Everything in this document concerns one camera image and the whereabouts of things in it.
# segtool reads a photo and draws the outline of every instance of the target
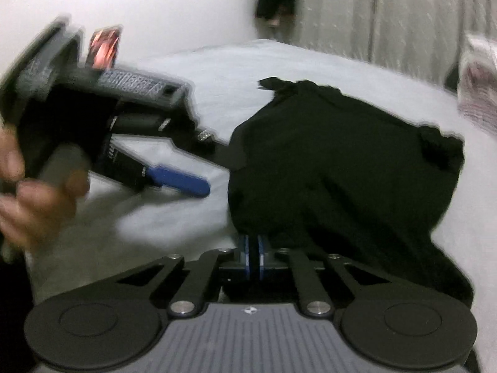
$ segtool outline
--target metal screw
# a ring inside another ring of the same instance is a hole
[[[117,120],[117,116],[114,116],[114,118],[112,119],[112,122],[110,124],[109,130],[112,130],[112,128],[114,127],[114,123],[116,123],[116,120]]]
[[[195,309],[195,304],[188,300],[179,300],[171,304],[171,311],[177,314],[188,314]]]
[[[208,130],[203,130],[200,132],[197,136],[198,140],[201,142],[205,142],[209,137],[212,136],[212,133],[210,133]]]
[[[307,305],[307,311],[313,314],[326,314],[331,310],[331,306],[326,301],[311,301]]]
[[[164,128],[169,124],[170,121],[171,121],[171,119],[166,119],[165,121],[163,121],[161,123],[161,125],[158,127],[158,131],[162,132],[164,130]]]

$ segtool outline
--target person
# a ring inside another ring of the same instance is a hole
[[[60,187],[25,178],[24,159],[12,126],[0,128],[0,179],[17,182],[16,195],[0,195],[0,231],[12,246],[36,252],[74,217],[76,201],[89,191],[86,170],[71,173]],[[0,371],[25,373],[36,364],[24,339],[33,297],[24,259],[0,259]]]

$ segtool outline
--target hand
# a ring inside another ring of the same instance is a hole
[[[89,191],[88,172],[73,172],[62,187],[24,179],[24,159],[11,126],[0,129],[0,178],[18,182],[16,196],[0,195],[0,230],[14,246],[34,251],[74,217],[76,200]]]

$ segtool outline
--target logo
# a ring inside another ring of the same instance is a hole
[[[244,313],[249,314],[249,315],[255,314],[255,313],[257,313],[257,311],[259,311],[259,310],[257,308],[255,308],[254,306],[250,306],[250,307],[247,307],[244,309]]]

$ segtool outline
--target round black pad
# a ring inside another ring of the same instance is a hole
[[[340,323],[359,353],[402,370],[431,370],[461,362],[476,340],[476,321],[458,300],[395,283],[364,288]]]
[[[153,345],[162,328],[149,301],[48,299],[26,319],[33,352],[65,370],[102,370],[135,359]]]

